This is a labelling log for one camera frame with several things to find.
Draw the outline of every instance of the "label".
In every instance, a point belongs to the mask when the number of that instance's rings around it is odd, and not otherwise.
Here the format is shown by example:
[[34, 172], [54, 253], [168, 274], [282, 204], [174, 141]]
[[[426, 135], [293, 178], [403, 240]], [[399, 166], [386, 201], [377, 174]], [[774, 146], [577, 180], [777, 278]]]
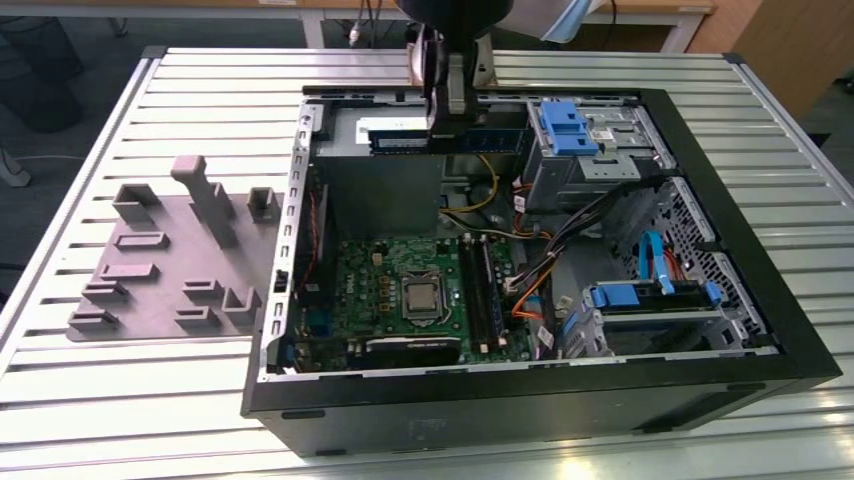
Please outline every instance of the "label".
[[371, 143], [369, 138], [371, 130], [427, 130], [427, 119], [425, 117], [363, 117], [357, 120], [357, 143], [363, 145]]
[[519, 213], [525, 213], [525, 197], [519, 195], [514, 195], [513, 197], [513, 207]]
[[551, 346], [555, 344], [555, 336], [549, 330], [546, 330], [546, 327], [543, 327], [542, 325], [539, 326], [539, 330], [537, 331], [537, 338], [539, 338], [541, 342], [543, 342], [543, 345], [546, 345], [549, 349], [551, 349]]
[[378, 142], [381, 148], [421, 148], [427, 146], [426, 138], [383, 138]]
[[712, 12], [710, 7], [680, 7], [681, 12], [692, 12], [692, 13], [709, 13]]
[[605, 128], [602, 130], [591, 130], [590, 136], [594, 140], [610, 140], [614, 141], [614, 133], [611, 133], [610, 128]]

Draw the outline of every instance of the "orange wire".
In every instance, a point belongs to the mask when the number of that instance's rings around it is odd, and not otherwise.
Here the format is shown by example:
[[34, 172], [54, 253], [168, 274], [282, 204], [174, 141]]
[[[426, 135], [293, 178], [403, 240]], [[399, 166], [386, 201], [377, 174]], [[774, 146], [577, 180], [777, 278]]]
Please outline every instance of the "orange wire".
[[531, 287], [525, 292], [525, 295], [522, 295], [522, 298], [519, 299], [519, 301], [517, 302], [517, 304], [513, 307], [513, 316], [514, 317], [517, 315], [519, 315], [521, 313], [527, 313], [527, 314], [533, 313], [533, 312], [522, 312], [521, 311], [522, 305], [525, 305], [525, 300], [531, 296], [531, 293], [534, 293], [534, 290], [537, 290], [537, 287], [539, 287], [541, 283], [543, 283], [543, 281], [546, 280], [546, 277], [549, 276], [549, 274], [551, 273], [551, 271], [554, 269], [555, 269], [555, 263], [553, 263], [551, 267], [549, 267], [549, 269], [543, 273], [541, 273], [539, 277], [537, 278], [537, 281], [531, 284]]

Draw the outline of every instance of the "black cable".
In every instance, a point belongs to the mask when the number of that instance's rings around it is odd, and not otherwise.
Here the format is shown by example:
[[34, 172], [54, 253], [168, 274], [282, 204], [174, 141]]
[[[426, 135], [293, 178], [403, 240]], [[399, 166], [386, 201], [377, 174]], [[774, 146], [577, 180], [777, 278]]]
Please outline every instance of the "black cable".
[[[467, 206], [469, 206], [469, 207], [471, 207], [473, 205], [477, 205], [477, 204], [478, 204], [478, 203], [474, 201], [474, 199], [471, 198], [471, 193], [473, 193], [473, 191], [471, 191], [471, 190], [467, 190], [467, 191], [466, 191], [466, 203], [467, 203]], [[475, 215], [478, 215], [478, 218], [479, 218], [481, 220], [483, 220], [483, 224], [486, 225], [486, 227], [483, 227], [483, 228], [493, 228], [493, 222], [490, 222], [490, 217], [487, 217], [487, 216], [486, 216], [486, 214], [483, 213], [483, 210], [481, 210], [481, 209], [474, 210], [474, 212], [473, 212], [473, 213], [474, 213]]]
[[[546, 328], [549, 333], [554, 335], [557, 333], [558, 319], [555, 314], [554, 292], [551, 291], [551, 288], [553, 288], [553, 281], [551, 281], [551, 275], [549, 275], [549, 277], [546, 277], [546, 280], [543, 280], [543, 283], [541, 284], [538, 289], [539, 309], [543, 312], [543, 327]], [[543, 353], [539, 356], [539, 360], [551, 360], [554, 358], [554, 352], [557, 350], [558, 349], [555, 348], [555, 345], [553, 343], [551, 348], [547, 348], [546, 350], [543, 350]]]
[[395, 24], [398, 23], [398, 20], [393, 20], [391, 23], [389, 24], [389, 28], [386, 29], [386, 31], [383, 32], [383, 34], [379, 37], [378, 42], [378, 46], [381, 43], [383, 43], [386, 41], [386, 38], [389, 37], [389, 32], [391, 32], [393, 27], [395, 26]]
[[[369, 4], [369, 22], [371, 22], [371, 36], [373, 36], [377, 32], [377, 24], [374, 23], [374, 7], [371, 5], [371, 0], [366, 0], [366, 2]], [[369, 48], [374, 48], [373, 41], [369, 44]]]
[[18, 167], [18, 172], [12, 171], [12, 166], [10, 165], [10, 157], [6, 154], [6, 147], [3, 145], [3, 138], [0, 138], [0, 155], [3, 155], [3, 165], [10, 173], [12, 175], [18, 175], [19, 173], [22, 173], [24, 171], [24, 167], [22, 166]]
[[362, 26], [365, 25], [365, 23], [362, 23], [362, 16], [365, 15], [365, 0], [362, 0], [362, 2], [359, 2], [359, 16], [357, 17], [357, 25]]
[[379, 25], [379, 15], [383, 10], [383, 0], [379, 0], [377, 3], [377, 17], [374, 23], [371, 23], [371, 48], [377, 48], [377, 26]]
[[555, 232], [551, 240], [549, 241], [549, 244], [546, 245], [543, 256], [537, 261], [535, 266], [517, 275], [511, 284], [521, 285], [539, 271], [549, 268], [551, 263], [558, 259], [561, 253], [563, 253], [563, 250], [566, 249], [569, 241], [573, 239], [573, 237], [602, 220], [609, 210], [617, 203], [617, 200], [619, 200], [623, 195], [635, 190], [661, 186], [668, 178], [668, 175], [657, 175], [638, 182], [623, 183], [613, 188], [609, 192], [602, 194], [593, 202], [585, 205], [570, 216], [561, 229], [558, 229], [558, 231]]
[[611, 25], [609, 25], [609, 31], [605, 34], [605, 42], [602, 42], [602, 48], [605, 50], [611, 41], [611, 35], [614, 34], [614, 26], [617, 25], [617, 0], [611, 0]]

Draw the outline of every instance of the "blue clip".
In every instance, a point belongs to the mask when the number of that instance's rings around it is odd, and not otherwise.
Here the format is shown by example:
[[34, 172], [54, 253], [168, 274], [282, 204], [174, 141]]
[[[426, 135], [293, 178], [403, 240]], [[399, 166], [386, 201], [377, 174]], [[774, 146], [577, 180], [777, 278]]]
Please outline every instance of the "blue clip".
[[595, 155], [599, 145], [587, 135], [587, 119], [573, 102], [543, 102], [542, 125], [551, 137], [555, 155]]
[[605, 292], [609, 307], [631, 307], [641, 305], [635, 286], [631, 284], [599, 285], [599, 290]]
[[712, 305], [717, 307], [721, 305], [722, 295], [721, 289], [718, 288], [718, 284], [716, 282], [706, 282], [704, 285], [706, 288], [706, 294], [709, 295], [709, 300], [712, 301]]
[[609, 304], [607, 300], [605, 299], [605, 293], [602, 293], [602, 290], [599, 290], [598, 288], [590, 289], [590, 298], [593, 298], [594, 308], [605, 307]]
[[566, 336], [573, 331], [573, 327], [575, 326], [575, 322], [578, 322], [578, 312], [573, 312], [573, 315], [563, 322], [563, 327], [561, 327], [561, 338], [566, 338]]

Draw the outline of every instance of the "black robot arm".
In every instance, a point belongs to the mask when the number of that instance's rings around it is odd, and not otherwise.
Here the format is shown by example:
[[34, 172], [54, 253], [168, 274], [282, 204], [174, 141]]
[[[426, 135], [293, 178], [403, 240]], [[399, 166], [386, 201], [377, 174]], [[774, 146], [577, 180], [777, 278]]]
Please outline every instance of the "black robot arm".
[[469, 130], [478, 118], [475, 40], [507, 16], [513, 0], [397, 2], [403, 13], [425, 25], [419, 47], [430, 135], [455, 137]]

